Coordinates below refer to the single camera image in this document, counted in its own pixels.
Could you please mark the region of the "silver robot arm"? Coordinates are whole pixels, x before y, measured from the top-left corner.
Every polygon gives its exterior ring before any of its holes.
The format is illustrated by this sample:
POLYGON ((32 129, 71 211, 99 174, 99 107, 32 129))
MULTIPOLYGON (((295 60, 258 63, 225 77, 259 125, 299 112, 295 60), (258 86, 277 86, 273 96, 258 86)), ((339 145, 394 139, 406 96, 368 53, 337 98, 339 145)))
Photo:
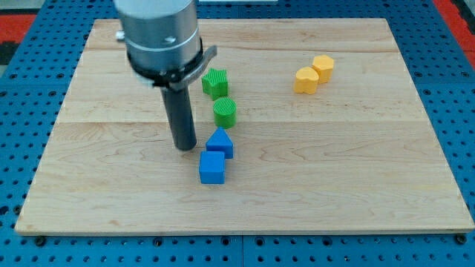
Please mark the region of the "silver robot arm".
POLYGON ((203 58, 194 0, 114 0, 128 60, 158 85, 181 80, 203 58))

